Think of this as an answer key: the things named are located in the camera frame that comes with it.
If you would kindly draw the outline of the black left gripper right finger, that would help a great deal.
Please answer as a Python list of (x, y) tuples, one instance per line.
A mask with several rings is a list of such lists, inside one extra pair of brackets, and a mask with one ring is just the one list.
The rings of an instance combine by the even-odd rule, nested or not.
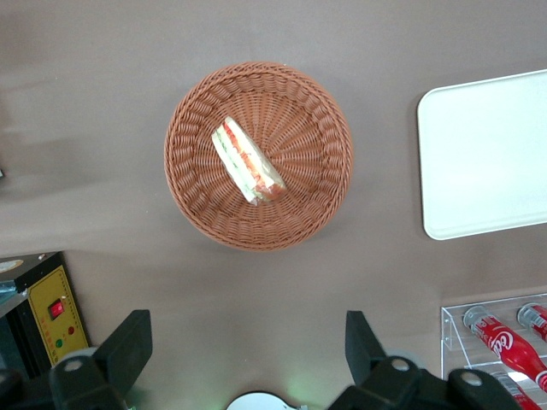
[(345, 321), (345, 358), (354, 383), (331, 409), (448, 409), (444, 381), (401, 355), (388, 355), (360, 311)]

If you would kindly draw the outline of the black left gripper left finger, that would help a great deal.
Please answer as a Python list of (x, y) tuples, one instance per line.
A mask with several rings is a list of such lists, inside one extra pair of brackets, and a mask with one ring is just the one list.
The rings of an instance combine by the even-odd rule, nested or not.
[(49, 375), (57, 409), (126, 409), (125, 396), (152, 355), (150, 312), (132, 311), (93, 354), (62, 360)]

